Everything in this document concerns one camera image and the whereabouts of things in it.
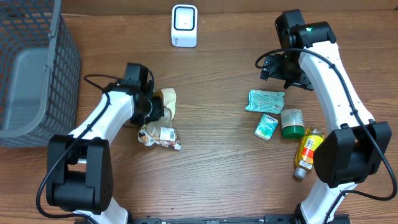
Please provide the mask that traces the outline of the brown snack bag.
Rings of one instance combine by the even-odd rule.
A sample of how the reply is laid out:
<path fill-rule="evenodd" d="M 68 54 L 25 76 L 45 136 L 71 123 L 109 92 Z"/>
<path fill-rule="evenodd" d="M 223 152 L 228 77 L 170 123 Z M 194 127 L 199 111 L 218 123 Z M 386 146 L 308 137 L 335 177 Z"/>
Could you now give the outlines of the brown snack bag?
<path fill-rule="evenodd" d="M 164 114 L 157 120 L 144 124 L 138 132 L 138 140 L 145 146 L 158 144 L 177 151 L 181 150 L 180 140 L 174 126 L 177 96 L 174 88 L 163 88 L 155 92 L 162 102 Z"/>

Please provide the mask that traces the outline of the teal wet wipes pack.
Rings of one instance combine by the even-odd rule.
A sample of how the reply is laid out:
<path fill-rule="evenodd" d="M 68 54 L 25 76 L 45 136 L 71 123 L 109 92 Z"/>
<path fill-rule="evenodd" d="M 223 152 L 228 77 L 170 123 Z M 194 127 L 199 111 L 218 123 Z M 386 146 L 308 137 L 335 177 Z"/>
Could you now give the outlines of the teal wet wipes pack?
<path fill-rule="evenodd" d="M 280 114 L 284 107 L 284 92 L 251 90 L 245 110 L 259 113 Z"/>

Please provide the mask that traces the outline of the green lidded white jar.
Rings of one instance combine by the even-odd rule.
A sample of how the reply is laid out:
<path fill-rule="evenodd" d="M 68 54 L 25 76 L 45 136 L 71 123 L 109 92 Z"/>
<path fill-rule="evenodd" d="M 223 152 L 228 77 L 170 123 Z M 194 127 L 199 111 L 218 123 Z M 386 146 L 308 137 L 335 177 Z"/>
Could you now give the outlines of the green lidded white jar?
<path fill-rule="evenodd" d="M 297 108 L 285 109 L 280 113 L 282 137 L 284 139 L 300 139 L 304 136 L 302 111 Z"/>

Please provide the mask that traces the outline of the teal Kleenex tissue pack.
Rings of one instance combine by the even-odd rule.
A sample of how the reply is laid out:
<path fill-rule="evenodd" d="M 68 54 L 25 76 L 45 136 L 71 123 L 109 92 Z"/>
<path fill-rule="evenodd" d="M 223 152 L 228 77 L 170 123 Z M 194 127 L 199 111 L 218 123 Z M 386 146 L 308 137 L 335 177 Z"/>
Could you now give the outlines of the teal Kleenex tissue pack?
<path fill-rule="evenodd" d="M 278 119 L 275 119 L 264 113 L 261 116 L 261 120 L 257 125 L 254 135 L 265 141 L 268 141 L 272 137 L 277 125 Z"/>

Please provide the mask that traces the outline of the yellow tea bottle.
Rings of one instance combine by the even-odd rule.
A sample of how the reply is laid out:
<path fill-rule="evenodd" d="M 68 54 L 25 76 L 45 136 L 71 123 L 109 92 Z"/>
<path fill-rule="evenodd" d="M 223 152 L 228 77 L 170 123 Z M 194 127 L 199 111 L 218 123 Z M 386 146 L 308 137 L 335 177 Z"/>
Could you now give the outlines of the yellow tea bottle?
<path fill-rule="evenodd" d="M 316 128 L 308 128 L 298 145 L 295 155 L 294 176 L 304 179 L 314 168 L 314 153 L 325 138 L 324 132 Z"/>

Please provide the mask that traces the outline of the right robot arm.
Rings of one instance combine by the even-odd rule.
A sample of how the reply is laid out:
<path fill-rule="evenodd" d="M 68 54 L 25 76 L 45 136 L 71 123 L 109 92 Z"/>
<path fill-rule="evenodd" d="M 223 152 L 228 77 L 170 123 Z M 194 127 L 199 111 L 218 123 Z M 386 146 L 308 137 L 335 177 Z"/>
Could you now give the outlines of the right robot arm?
<path fill-rule="evenodd" d="M 280 48 L 255 62 L 261 78 L 277 78 L 285 87 L 313 90 L 322 106 L 328 134 L 314 153 L 317 179 L 291 215 L 266 215 L 266 223 L 349 223 L 337 208 L 356 186 L 387 164 L 392 131 L 362 104 L 341 62 L 329 23 L 307 24 L 298 10 L 275 20 Z"/>

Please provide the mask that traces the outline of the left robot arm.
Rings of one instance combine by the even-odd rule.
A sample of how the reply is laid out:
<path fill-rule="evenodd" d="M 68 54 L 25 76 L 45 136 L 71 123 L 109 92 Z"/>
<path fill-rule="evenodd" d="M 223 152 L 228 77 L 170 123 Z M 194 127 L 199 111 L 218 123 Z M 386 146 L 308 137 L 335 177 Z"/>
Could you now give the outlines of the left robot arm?
<path fill-rule="evenodd" d="M 113 198 L 110 145 L 126 121 L 142 126 L 164 114 L 154 96 L 154 76 L 139 63 L 128 63 L 123 78 L 101 87 L 92 114 L 67 135 L 54 135 L 47 147 L 47 174 L 36 206 L 47 218 L 78 217 L 82 223 L 132 223 L 129 210 Z"/>

